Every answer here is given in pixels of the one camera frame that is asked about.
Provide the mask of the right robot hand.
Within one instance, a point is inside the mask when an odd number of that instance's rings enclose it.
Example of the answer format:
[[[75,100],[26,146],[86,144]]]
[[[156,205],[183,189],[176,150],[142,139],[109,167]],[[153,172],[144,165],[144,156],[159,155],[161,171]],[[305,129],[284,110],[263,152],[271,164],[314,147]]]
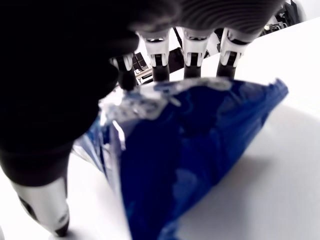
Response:
[[[146,39],[153,67],[171,27],[202,46],[216,28],[224,49],[252,42],[280,0],[3,0],[0,3],[0,166],[24,210],[51,234],[70,222],[67,169],[98,102],[134,78],[129,56]]]

